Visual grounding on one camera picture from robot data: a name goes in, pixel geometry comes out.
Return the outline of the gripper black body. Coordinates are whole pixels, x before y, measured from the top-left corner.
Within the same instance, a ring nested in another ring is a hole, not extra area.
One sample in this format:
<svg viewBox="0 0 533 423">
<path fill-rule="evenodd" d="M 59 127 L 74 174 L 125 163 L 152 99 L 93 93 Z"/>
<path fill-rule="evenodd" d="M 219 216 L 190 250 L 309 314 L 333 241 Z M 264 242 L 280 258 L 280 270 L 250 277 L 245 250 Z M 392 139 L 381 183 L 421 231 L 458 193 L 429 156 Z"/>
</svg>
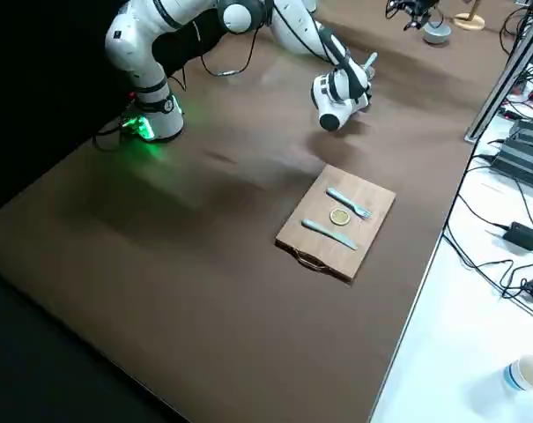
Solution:
<svg viewBox="0 0 533 423">
<path fill-rule="evenodd" d="M 427 14 L 440 0 L 407 0 L 405 7 L 410 14 Z"/>
</svg>

